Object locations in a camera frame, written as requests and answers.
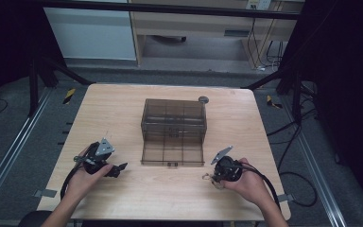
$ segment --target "wooden table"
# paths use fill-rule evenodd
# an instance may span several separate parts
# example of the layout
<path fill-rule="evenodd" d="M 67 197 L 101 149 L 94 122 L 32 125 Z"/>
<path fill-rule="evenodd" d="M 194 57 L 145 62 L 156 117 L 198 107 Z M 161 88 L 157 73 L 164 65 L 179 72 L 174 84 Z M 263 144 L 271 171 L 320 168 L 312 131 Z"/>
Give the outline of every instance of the wooden table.
<path fill-rule="evenodd" d="M 141 119 L 146 98 L 198 100 L 206 104 L 207 132 L 201 167 L 142 166 Z M 80 203 L 72 218 L 163 220 L 262 220 L 260 210 L 233 191 L 216 189 L 202 179 L 213 173 L 211 161 L 229 145 L 229 156 L 247 157 L 273 183 L 284 190 L 276 170 L 261 116 L 250 90 L 154 85 L 91 85 L 64 144 L 47 189 L 61 191 L 73 158 L 106 137 L 116 148 L 109 163 L 129 163 L 118 178 L 101 179 Z M 42 198 L 39 210 L 53 210 L 60 201 Z M 290 218 L 286 202 L 281 203 Z"/>

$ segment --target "human hand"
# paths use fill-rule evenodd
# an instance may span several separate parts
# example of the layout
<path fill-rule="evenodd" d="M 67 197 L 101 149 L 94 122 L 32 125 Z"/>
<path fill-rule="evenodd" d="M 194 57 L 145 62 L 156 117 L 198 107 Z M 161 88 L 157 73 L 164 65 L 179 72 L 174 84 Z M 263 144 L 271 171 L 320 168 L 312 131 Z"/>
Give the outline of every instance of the human hand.
<path fill-rule="evenodd" d="M 242 158 L 238 161 L 243 166 L 247 165 L 249 161 L 246 158 Z M 231 189 L 240 194 L 246 201 L 250 201 L 257 206 L 261 206 L 263 203 L 273 201 L 270 196 L 263 179 L 256 173 L 243 169 L 241 177 L 236 182 L 220 181 L 220 183 L 228 189 Z"/>
<path fill-rule="evenodd" d="M 87 152 L 88 147 L 82 151 L 79 156 L 84 155 Z M 111 169 L 113 165 L 107 164 L 99 169 L 95 174 L 89 174 L 85 171 L 84 166 L 81 164 L 78 171 L 76 171 L 75 175 L 73 175 L 72 179 L 70 180 L 65 197 L 72 197 L 78 201 L 81 201 L 93 188 L 93 186 L 105 176 Z"/>

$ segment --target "gray carpet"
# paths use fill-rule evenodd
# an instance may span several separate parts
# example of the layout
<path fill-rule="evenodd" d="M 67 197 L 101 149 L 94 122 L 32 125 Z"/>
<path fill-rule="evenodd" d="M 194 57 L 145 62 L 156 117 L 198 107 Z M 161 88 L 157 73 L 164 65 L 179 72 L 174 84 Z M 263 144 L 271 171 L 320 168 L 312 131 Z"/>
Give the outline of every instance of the gray carpet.
<path fill-rule="evenodd" d="M 76 68 L 81 76 L 100 82 L 139 83 L 139 84 L 169 84 L 193 86 L 227 86 L 240 87 L 257 81 L 256 76 L 215 72 L 165 72 L 146 70 L 113 70 L 113 69 L 83 69 Z M 60 84 L 53 91 L 45 111 L 36 128 L 29 136 L 25 147 L 0 189 L 0 221 L 20 220 L 26 213 L 35 210 L 39 199 L 31 195 L 36 189 L 45 188 L 51 171 L 61 152 L 61 143 L 66 139 L 78 111 L 79 104 L 87 87 L 81 86 L 67 77 L 59 75 Z M 76 88 L 70 104 L 62 101 L 70 88 Z M 27 79 L 20 79 L 8 84 L 0 90 L 0 98 L 8 102 L 8 107 L 0 113 L 0 160 L 8 150 L 10 142 L 26 120 L 28 111 Z M 267 132 L 279 129 L 289 122 L 285 109 L 277 109 L 267 105 L 267 95 L 273 95 L 271 89 L 258 90 L 255 97 Z M 312 109 L 312 104 L 306 102 L 303 112 Z M 311 149 L 319 162 L 323 173 L 337 199 L 337 203 L 349 226 L 363 226 L 363 193 L 356 183 L 350 169 L 335 164 L 334 152 L 324 136 L 320 122 L 313 114 L 308 115 L 302 123 Z M 283 142 L 290 139 L 293 129 L 282 131 L 269 137 L 270 143 Z M 275 162 L 278 163 L 286 143 L 271 145 Z M 311 181 L 301 147 L 294 141 L 282 163 L 282 171 L 293 171 L 302 174 Z M 305 181 L 291 175 L 282 176 L 286 193 L 294 194 L 297 201 L 309 203 L 314 198 L 311 187 Z M 292 226 L 330 226 L 320 200 L 312 207 L 302 207 L 291 202 Z M 237 226 L 246 225 L 237 222 Z"/>

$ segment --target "plastic storage box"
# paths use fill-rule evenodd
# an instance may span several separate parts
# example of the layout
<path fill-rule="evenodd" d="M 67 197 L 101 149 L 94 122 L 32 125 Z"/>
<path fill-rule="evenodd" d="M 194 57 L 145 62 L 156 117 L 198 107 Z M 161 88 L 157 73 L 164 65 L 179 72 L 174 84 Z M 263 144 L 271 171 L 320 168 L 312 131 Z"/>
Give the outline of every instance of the plastic storage box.
<path fill-rule="evenodd" d="M 205 102 L 146 99 L 141 129 L 143 165 L 203 166 Z"/>

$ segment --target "wall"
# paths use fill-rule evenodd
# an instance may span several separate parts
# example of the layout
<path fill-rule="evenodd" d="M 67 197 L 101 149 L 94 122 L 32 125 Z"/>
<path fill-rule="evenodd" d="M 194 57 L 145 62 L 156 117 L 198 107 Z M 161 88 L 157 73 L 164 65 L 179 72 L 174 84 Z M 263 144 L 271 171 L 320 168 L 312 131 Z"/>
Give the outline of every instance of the wall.
<path fill-rule="evenodd" d="M 64 58 L 136 60 L 128 12 L 50 8 L 44 10 Z"/>

